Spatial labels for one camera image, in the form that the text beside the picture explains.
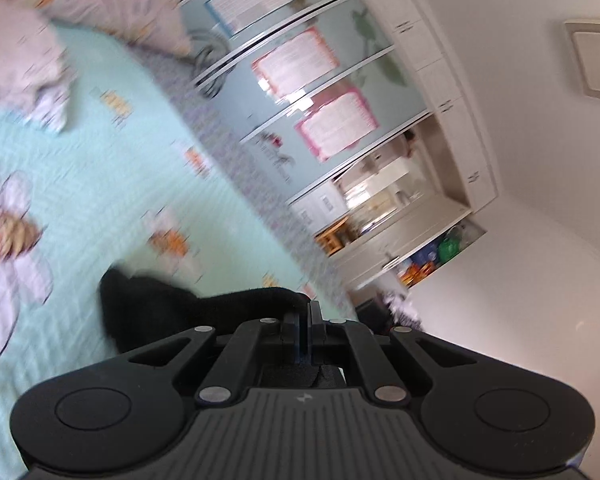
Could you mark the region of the black garment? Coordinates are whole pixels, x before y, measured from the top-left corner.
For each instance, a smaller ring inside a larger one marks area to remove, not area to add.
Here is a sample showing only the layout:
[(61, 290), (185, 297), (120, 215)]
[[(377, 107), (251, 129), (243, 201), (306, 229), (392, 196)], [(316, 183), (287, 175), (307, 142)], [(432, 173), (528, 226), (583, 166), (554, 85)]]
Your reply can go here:
[[(152, 275), (128, 275), (113, 266), (98, 285), (102, 324), (120, 353), (153, 344), (197, 326), (211, 326), (220, 336), (231, 335), (240, 324), (309, 313), (310, 298), (302, 292), (265, 287), (199, 297), (188, 289)], [(245, 387), (328, 389), (346, 385), (336, 366), (313, 365), (302, 358), (294, 364), (265, 353), (264, 361), (251, 364)]]

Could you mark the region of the mint green quilted bedspread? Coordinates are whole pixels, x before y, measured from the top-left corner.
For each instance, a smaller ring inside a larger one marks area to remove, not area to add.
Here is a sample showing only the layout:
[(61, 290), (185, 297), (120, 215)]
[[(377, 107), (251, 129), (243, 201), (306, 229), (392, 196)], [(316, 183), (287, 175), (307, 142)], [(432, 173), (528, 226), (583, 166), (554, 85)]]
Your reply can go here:
[(32, 386), (114, 354), (97, 286), (114, 264), (214, 296), (282, 286), (350, 316), (318, 252), (294, 256), (212, 162), (140, 60), (114, 38), (58, 26), (76, 72), (60, 133), (0, 114), (0, 206), (42, 235), (0, 262), (0, 479), (24, 467), (9, 432)]

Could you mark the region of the pink crumpled blanket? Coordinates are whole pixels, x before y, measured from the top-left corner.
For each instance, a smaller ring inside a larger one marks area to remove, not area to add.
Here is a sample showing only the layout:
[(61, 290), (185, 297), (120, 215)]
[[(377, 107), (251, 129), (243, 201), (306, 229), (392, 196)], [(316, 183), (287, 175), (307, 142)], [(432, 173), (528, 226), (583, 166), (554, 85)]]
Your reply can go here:
[(0, 112), (61, 132), (73, 79), (54, 26), (30, 9), (0, 0)]

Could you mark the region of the white wardrobe with glass doors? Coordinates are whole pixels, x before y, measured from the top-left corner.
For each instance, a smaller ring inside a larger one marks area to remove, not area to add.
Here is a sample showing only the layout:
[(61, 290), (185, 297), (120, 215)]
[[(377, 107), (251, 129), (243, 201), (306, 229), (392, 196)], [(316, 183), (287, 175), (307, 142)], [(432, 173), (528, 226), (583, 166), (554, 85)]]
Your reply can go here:
[(197, 90), (350, 290), (423, 278), (498, 195), (419, 0), (180, 0)]

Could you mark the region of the white ceiling light panel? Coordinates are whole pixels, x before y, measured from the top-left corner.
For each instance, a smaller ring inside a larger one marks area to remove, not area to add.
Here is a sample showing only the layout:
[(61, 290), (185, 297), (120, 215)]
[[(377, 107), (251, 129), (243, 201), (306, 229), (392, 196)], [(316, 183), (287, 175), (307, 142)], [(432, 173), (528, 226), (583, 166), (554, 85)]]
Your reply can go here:
[(600, 20), (565, 21), (578, 63), (583, 93), (600, 99)]

